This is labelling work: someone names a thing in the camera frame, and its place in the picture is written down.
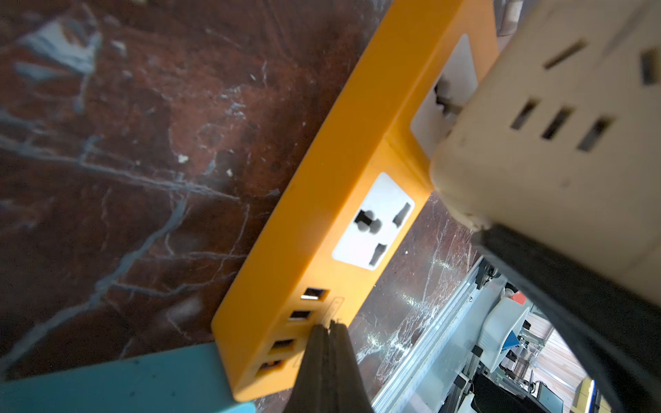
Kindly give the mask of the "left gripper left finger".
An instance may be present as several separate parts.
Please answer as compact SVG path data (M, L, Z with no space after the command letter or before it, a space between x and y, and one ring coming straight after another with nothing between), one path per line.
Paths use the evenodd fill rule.
M284 412L326 412L325 360L328 353L328 330L315 325L307 341L300 370Z

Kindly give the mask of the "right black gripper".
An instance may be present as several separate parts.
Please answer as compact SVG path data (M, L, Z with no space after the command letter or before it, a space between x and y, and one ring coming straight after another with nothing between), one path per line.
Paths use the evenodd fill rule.
M615 412L660 410L660 309L502 225L475 248L540 307Z

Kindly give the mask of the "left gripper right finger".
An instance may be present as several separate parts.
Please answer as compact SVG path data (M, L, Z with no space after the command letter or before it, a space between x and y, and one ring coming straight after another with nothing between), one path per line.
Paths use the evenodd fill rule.
M329 333L329 411L373 412L361 379L348 327L331 322Z

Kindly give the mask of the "orange power strip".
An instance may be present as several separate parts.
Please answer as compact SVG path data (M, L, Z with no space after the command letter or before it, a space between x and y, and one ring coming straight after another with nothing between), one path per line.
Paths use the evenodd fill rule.
M213 316L236 401L291 388L312 329L356 316L498 54L489 1L392 3Z

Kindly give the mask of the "teal power strip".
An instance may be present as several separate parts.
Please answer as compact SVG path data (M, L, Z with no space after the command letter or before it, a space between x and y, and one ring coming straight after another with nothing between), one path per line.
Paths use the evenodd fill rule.
M233 399L212 343L15 380L3 412L253 412Z

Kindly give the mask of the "beige cube charger plug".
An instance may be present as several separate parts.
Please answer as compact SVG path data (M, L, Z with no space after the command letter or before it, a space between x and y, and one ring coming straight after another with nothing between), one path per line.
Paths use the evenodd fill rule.
M659 304L659 2L538 2L430 177L469 228L505 226Z

